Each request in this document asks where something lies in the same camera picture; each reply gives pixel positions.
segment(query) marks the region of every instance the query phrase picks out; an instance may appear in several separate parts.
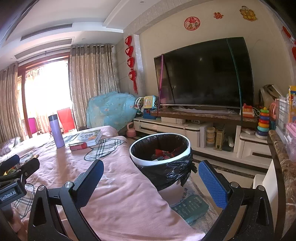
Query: red paper cut decoration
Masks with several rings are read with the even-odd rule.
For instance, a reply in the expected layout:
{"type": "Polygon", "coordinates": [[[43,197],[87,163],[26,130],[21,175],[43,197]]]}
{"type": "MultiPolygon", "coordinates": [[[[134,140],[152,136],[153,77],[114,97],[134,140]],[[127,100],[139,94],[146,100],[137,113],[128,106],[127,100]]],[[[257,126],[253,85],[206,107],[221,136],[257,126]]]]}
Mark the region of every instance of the red paper cut decoration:
{"type": "Polygon", "coordinates": [[[130,58],[127,60],[126,63],[127,63],[128,66],[132,69],[133,66],[134,66],[134,64],[135,64],[135,59],[134,59],[134,57],[130,57],[130,58]]]}
{"type": "Polygon", "coordinates": [[[184,27],[193,31],[196,30],[200,26],[200,20],[197,17],[188,17],[184,22],[184,27]]]}
{"type": "Polygon", "coordinates": [[[222,14],[219,13],[219,12],[215,12],[215,13],[214,13],[214,18],[216,18],[216,19],[223,18],[223,16],[224,16],[224,15],[222,15],[222,14]]]}
{"type": "Polygon", "coordinates": [[[135,93],[138,94],[138,88],[137,88],[137,84],[136,84],[136,77],[137,77],[136,71],[132,70],[128,74],[128,76],[133,81],[133,89],[134,89],[135,93]]]}
{"type": "Polygon", "coordinates": [[[130,46],[130,45],[131,45],[131,40],[132,40],[132,37],[131,37],[131,36],[128,36],[128,37],[124,40],[124,42],[125,42],[125,44],[126,44],[127,46],[130,46]]]}
{"type": "Polygon", "coordinates": [[[292,48],[292,53],[293,53],[294,59],[296,60],[296,47],[292,48]]]}
{"type": "Polygon", "coordinates": [[[285,34],[288,36],[288,38],[291,38],[291,34],[289,33],[289,31],[286,29],[285,26],[283,26],[283,31],[285,32],[285,34]]]}
{"type": "Polygon", "coordinates": [[[285,32],[285,34],[287,35],[287,37],[290,40],[290,43],[292,45],[292,53],[293,53],[293,57],[296,60],[296,40],[292,37],[292,35],[289,33],[289,31],[286,29],[285,26],[283,26],[283,31],[285,32]]]}
{"type": "Polygon", "coordinates": [[[128,57],[131,57],[133,55],[133,46],[129,46],[127,49],[126,49],[126,55],[128,57]]]}
{"type": "Polygon", "coordinates": [[[241,12],[241,15],[243,16],[244,19],[249,20],[249,21],[256,21],[256,14],[252,9],[249,9],[246,6],[242,6],[242,8],[239,10],[241,12]]]}

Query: plaid pattern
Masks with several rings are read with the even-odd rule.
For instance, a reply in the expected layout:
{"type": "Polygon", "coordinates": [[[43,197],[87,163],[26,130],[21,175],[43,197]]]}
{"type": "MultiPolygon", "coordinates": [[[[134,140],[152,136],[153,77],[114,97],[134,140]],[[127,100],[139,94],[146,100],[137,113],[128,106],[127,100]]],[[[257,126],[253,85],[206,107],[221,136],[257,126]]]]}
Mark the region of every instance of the plaid pattern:
{"type": "Polygon", "coordinates": [[[91,151],[84,156],[86,161],[94,161],[98,158],[105,157],[111,154],[116,148],[123,143],[126,143],[123,140],[106,138],[98,142],[97,145],[90,147],[91,151]]]}
{"type": "Polygon", "coordinates": [[[4,142],[2,144],[1,149],[0,149],[0,156],[4,156],[4,155],[8,154],[9,152],[11,152],[14,145],[15,145],[15,139],[14,138],[4,142]]]}
{"type": "Polygon", "coordinates": [[[28,212],[31,211],[36,193],[35,187],[31,183],[27,183],[25,185],[25,189],[27,194],[12,203],[12,206],[14,206],[19,211],[21,219],[23,219],[28,214],[28,212]]]}
{"type": "Polygon", "coordinates": [[[20,166],[24,165],[25,163],[27,163],[29,160],[31,160],[31,158],[34,156],[33,153],[29,152],[26,155],[24,155],[21,159],[20,159],[20,166]]]}
{"type": "Polygon", "coordinates": [[[64,139],[65,144],[67,144],[67,143],[71,142],[72,140],[74,140],[74,138],[76,138],[76,136],[78,136],[78,135],[79,135],[79,133],[64,137],[63,139],[64,139]]]}

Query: green book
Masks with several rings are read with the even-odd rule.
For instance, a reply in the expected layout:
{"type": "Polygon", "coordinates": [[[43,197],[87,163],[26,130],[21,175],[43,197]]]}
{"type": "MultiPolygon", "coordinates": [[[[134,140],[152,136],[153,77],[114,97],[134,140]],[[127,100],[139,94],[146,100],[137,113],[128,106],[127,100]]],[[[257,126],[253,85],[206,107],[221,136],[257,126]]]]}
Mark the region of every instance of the green book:
{"type": "Polygon", "coordinates": [[[205,215],[209,205],[200,196],[194,194],[183,199],[181,203],[171,207],[187,223],[191,223],[205,215]]]}

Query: pink kettlebell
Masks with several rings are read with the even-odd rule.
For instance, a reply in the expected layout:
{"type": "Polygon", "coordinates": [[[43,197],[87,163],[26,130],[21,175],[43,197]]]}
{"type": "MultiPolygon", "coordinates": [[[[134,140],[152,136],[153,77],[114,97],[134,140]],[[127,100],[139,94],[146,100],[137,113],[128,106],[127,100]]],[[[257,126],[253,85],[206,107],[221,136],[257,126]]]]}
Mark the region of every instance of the pink kettlebell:
{"type": "Polygon", "coordinates": [[[130,123],[128,123],[128,124],[126,125],[126,127],[127,127],[127,129],[128,129],[128,130],[126,131],[126,135],[127,135],[127,137],[135,137],[135,136],[137,135],[137,134],[136,134],[136,130],[135,130],[134,127],[129,128],[130,124],[133,124],[133,121],[130,122],[130,123]]]}

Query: curtain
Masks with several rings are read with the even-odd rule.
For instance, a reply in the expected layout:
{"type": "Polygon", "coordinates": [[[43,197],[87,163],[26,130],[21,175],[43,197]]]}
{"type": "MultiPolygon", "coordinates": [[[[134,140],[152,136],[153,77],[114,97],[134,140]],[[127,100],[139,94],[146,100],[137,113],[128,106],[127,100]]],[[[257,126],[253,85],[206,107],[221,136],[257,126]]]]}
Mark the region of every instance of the curtain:
{"type": "Polygon", "coordinates": [[[37,130],[50,131],[48,117],[72,108],[68,60],[43,65],[26,72],[25,98],[28,118],[35,118],[37,130]]]}
{"type": "Polygon", "coordinates": [[[70,86],[78,130],[86,127],[86,109],[91,97],[119,92],[112,57],[112,46],[106,44],[76,46],[70,51],[70,86]]]}
{"type": "Polygon", "coordinates": [[[17,103],[18,64],[11,64],[0,71],[0,142],[14,137],[24,140],[17,103]]]}

